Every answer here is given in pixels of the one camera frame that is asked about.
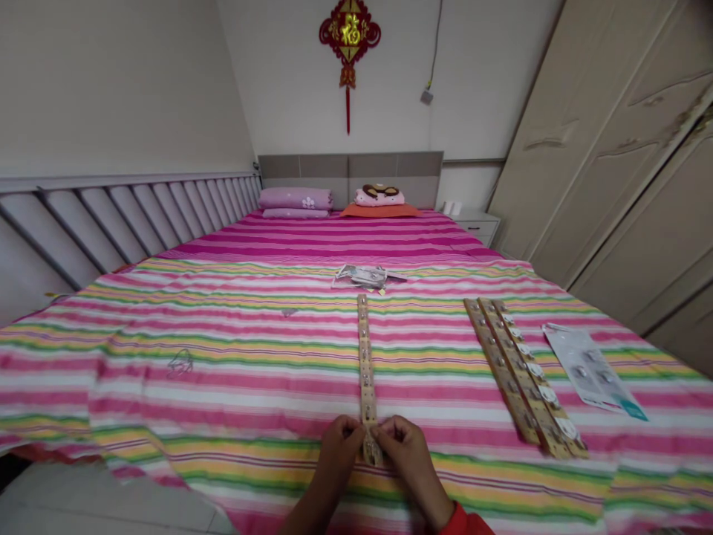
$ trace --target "nightstand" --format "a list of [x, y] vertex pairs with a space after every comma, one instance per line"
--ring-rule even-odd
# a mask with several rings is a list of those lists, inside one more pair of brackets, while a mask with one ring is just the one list
[[474, 208], [463, 208], [458, 215], [448, 215], [448, 217], [458, 223], [463, 230], [482, 241], [486, 247], [490, 247], [500, 224], [499, 217]]

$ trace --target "pink striped bedspread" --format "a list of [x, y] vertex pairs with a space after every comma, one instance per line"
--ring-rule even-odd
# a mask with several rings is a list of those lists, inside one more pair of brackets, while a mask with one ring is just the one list
[[264, 219], [262, 210], [239, 223], [179, 245], [160, 258], [210, 262], [384, 263], [485, 262], [501, 259], [449, 217], [424, 210], [419, 218]]
[[[101, 455], [117, 477], [202, 493], [242, 534], [273, 533], [324, 428], [359, 416], [357, 292], [330, 288], [344, 263], [408, 277], [369, 294], [379, 417], [421, 425], [449, 495], [497, 534], [713, 525], [711, 382], [432, 212], [253, 213], [0, 330], [0, 451]], [[519, 440], [466, 296], [508, 304], [591, 459], [554, 461]], [[587, 329], [649, 422], [582, 403], [546, 322]], [[422, 527], [391, 471], [358, 462], [332, 531]]]

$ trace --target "gray headboard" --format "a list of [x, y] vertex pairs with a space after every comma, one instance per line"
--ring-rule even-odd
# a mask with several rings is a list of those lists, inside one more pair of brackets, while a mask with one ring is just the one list
[[342, 210], [364, 184], [403, 191], [416, 208], [435, 208], [443, 152], [370, 152], [353, 155], [258, 156], [263, 186], [328, 188]]

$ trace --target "red hanging decoration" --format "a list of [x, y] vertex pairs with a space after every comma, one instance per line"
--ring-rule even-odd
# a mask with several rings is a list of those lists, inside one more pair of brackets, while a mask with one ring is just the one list
[[330, 45], [342, 60], [342, 76], [339, 87], [347, 86], [347, 134], [351, 130], [349, 88], [357, 88], [357, 72], [354, 64], [374, 48], [381, 40], [381, 28], [371, 21], [369, 10], [363, 0], [340, 0], [332, 10], [331, 18], [319, 27], [319, 41]]

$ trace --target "wooden board with hooks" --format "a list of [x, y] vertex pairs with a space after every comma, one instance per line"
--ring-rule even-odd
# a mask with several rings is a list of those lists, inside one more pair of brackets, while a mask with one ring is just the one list
[[362, 446], [366, 464], [380, 466], [383, 453], [379, 444], [371, 436], [372, 426], [377, 425], [377, 397], [374, 393], [374, 365], [371, 361], [371, 335], [369, 333], [369, 306], [366, 294], [356, 298], [359, 314], [359, 384], [361, 387], [362, 423], [367, 429]]
[[585, 443], [559, 404], [505, 304], [483, 298], [463, 302], [505, 403], [525, 441], [541, 445], [555, 458], [588, 458]]
[[507, 365], [498, 340], [493, 337], [485, 314], [473, 299], [464, 299], [463, 302], [515, 425], [528, 444], [541, 444], [536, 429], [537, 420], [520, 394], [517, 381]]

